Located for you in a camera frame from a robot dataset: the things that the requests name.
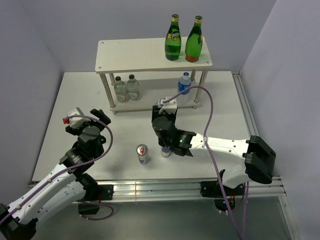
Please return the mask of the silver energy drink can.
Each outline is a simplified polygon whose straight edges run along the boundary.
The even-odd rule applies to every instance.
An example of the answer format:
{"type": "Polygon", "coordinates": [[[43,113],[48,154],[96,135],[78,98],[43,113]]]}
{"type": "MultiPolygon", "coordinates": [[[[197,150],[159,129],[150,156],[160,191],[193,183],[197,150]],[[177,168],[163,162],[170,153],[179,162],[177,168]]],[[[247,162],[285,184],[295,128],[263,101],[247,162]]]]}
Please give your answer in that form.
{"type": "Polygon", "coordinates": [[[170,147],[162,147],[160,153],[165,158],[169,157],[171,154],[170,147]]]}
{"type": "Polygon", "coordinates": [[[136,153],[140,164],[146,165],[149,160],[149,149],[145,144],[140,144],[136,148],[136,153]]]}

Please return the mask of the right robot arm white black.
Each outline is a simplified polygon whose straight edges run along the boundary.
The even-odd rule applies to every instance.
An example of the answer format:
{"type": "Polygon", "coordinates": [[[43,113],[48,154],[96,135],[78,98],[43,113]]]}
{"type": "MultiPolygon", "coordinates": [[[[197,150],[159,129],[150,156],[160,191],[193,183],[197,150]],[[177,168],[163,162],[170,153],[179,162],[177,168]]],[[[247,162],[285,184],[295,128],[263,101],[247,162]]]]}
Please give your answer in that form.
{"type": "Polygon", "coordinates": [[[220,194],[227,195],[248,181],[272,183],[276,152],[260,136],[251,135],[249,139],[241,140],[205,137],[178,129],[176,116],[176,109],[153,105],[151,124],[158,144],[181,157],[213,156],[215,160],[229,163],[230,167],[218,171],[221,179],[216,183],[216,189],[220,194]]]}

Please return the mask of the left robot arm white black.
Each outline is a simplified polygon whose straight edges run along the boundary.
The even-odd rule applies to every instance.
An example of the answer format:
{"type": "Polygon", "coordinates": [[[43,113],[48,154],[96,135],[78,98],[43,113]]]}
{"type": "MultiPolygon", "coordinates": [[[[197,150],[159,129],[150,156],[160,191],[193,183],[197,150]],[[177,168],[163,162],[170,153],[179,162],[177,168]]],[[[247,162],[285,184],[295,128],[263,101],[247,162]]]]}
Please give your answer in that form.
{"type": "Polygon", "coordinates": [[[108,150],[105,143],[113,139],[101,135],[111,120],[100,109],[86,116],[78,108],[63,119],[66,132],[76,136],[72,145],[50,173],[31,190],[8,205],[0,206],[0,232],[7,240],[30,240],[37,223],[44,221],[69,204],[98,200],[100,188],[86,171],[108,150]]]}

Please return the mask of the water bottle blue cap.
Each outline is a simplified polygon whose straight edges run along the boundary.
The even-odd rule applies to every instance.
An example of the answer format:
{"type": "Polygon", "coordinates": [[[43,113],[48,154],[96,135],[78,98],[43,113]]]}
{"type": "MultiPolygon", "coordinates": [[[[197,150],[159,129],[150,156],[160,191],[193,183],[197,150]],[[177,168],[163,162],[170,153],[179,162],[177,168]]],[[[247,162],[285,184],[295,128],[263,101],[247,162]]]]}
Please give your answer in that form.
{"type": "MultiPolygon", "coordinates": [[[[190,79],[190,74],[188,72],[184,72],[182,74],[182,77],[178,80],[178,84],[177,84],[177,92],[180,93],[182,91],[184,91],[185,89],[188,89],[191,86],[191,79],[190,79]]],[[[176,100],[177,103],[180,105],[184,105],[188,102],[189,100],[189,90],[183,92],[182,94],[180,94],[176,100]]]]}

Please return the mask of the green glass bottle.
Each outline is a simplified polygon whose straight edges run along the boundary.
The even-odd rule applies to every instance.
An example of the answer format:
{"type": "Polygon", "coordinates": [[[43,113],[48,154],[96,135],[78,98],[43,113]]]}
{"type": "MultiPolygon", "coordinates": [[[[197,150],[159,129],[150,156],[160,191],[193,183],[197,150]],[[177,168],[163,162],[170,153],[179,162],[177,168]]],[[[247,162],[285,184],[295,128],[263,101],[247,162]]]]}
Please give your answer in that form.
{"type": "Polygon", "coordinates": [[[203,47],[203,37],[202,37],[202,22],[203,17],[197,15],[194,18],[194,24],[190,31],[185,44],[185,59],[188,62],[197,62],[203,47]]]}
{"type": "Polygon", "coordinates": [[[173,14],[171,16],[171,23],[166,34],[164,51],[165,57],[170,61],[175,61],[179,58],[181,52],[181,33],[179,27],[179,15],[173,14]]]}

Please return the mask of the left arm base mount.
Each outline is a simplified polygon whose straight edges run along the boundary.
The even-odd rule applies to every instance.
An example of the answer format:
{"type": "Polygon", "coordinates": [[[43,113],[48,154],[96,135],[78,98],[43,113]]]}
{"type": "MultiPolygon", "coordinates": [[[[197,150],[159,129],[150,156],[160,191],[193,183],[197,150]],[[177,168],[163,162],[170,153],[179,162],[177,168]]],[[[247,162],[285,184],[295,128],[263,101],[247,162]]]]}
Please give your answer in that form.
{"type": "Polygon", "coordinates": [[[110,218],[114,213],[114,208],[104,201],[111,201],[113,198],[114,186],[112,184],[97,185],[86,191],[84,197],[77,201],[78,213],[80,217],[90,221],[101,221],[110,218]],[[90,217],[96,215],[101,207],[106,207],[110,213],[104,217],[90,217]]]}

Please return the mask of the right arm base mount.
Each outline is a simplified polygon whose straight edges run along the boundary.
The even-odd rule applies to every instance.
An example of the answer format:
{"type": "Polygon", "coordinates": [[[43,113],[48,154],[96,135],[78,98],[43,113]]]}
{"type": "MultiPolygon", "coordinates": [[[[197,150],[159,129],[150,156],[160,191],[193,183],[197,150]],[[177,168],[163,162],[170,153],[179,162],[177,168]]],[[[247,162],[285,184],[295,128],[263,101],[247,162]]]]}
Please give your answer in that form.
{"type": "Polygon", "coordinates": [[[213,198],[214,205],[219,212],[228,212],[227,202],[230,205],[230,209],[233,211],[237,208],[236,197],[241,197],[240,202],[245,197],[245,188],[246,184],[242,183],[236,188],[229,188],[224,186],[223,189],[226,194],[227,201],[224,199],[222,190],[220,188],[219,182],[215,181],[201,181],[200,182],[201,190],[200,194],[204,198],[213,198]]]}

